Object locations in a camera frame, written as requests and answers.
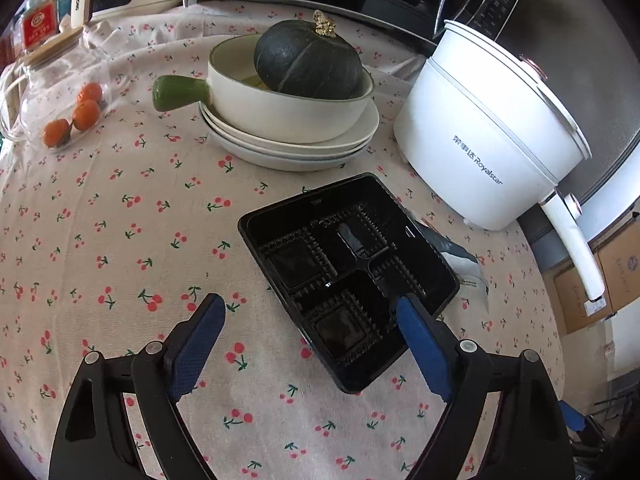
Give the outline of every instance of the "orange fruit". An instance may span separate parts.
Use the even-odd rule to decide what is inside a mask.
[[[82,101],[74,110],[72,116],[73,125],[84,132],[98,122],[100,107],[95,101]]]
[[[76,102],[80,104],[84,101],[95,101],[99,103],[102,101],[102,88],[98,83],[87,83],[78,92]]]
[[[44,127],[42,142],[49,148],[62,146],[69,141],[71,125],[66,119],[51,121]]]

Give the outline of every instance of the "cardboard box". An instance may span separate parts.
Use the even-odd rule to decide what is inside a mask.
[[[598,250],[613,312],[640,297],[640,222],[634,221]]]
[[[605,280],[606,306],[597,312],[588,316],[584,306],[588,298],[570,260],[544,273],[543,280],[561,336],[605,319],[640,297],[640,222],[636,217],[593,249]]]

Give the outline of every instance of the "green handle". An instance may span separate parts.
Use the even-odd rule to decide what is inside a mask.
[[[169,112],[176,108],[202,101],[209,101],[209,85],[204,79],[182,75],[161,75],[154,82],[154,108]]]

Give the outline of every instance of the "cooker lid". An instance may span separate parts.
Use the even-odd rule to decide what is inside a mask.
[[[555,94],[544,84],[546,75],[532,60],[520,56],[520,60],[503,49],[495,41],[483,36],[472,28],[461,23],[445,20],[445,29],[451,30],[471,41],[487,53],[491,54],[503,65],[509,68],[515,75],[524,81],[551,109],[553,114],[562,121],[568,132],[574,138],[574,142],[580,149],[584,158],[591,158],[591,149],[584,138],[580,127],[575,122],[569,111],[564,107]]]

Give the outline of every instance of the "wall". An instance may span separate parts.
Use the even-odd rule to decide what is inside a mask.
[[[640,298],[603,322],[560,339],[564,357],[563,399],[577,410],[609,397],[607,381],[640,367]]]

